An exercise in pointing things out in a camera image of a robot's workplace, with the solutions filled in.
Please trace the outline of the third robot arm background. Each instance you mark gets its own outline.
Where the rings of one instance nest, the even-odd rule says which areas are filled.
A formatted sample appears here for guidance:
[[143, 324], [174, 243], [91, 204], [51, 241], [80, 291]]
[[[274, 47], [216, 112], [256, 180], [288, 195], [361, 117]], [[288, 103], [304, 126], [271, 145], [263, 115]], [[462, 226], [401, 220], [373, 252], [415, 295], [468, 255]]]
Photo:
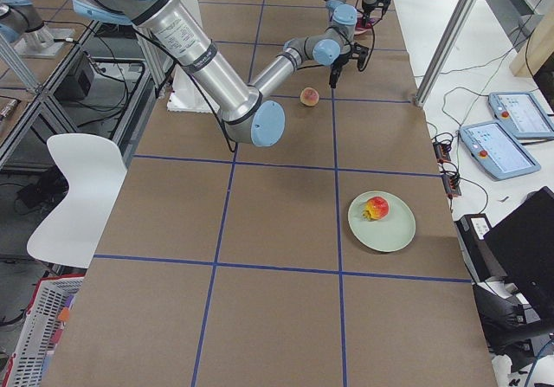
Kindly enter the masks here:
[[1, 0], [1, 35], [25, 58], [54, 58], [73, 29], [50, 28], [30, 0]]

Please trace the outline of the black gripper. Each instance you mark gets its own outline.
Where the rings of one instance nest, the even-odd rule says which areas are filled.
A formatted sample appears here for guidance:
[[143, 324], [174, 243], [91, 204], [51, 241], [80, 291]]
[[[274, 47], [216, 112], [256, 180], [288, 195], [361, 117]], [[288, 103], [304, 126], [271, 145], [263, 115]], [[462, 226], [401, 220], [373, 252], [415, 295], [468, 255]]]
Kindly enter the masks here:
[[388, 11], [392, 0], [363, 0], [362, 1], [362, 17], [370, 18], [370, 14], [374, 10], [380, 10], [381, 16], [384, 16]]
[[342, 70], [342, 67], [346, 65], [349, 61], [354, 60], [357, 62], [358, 71], [364, 71], [367, 67], [367, 61], [370, 58], [370, 49], [365, 47], [362, 44], [354, 43], [350, 46], [350, 49], [339, 55], [338, 58], [332, 64], [330, 76], [329, 76], [329, 86], [336, 87], [339, 78], [339, 71]]

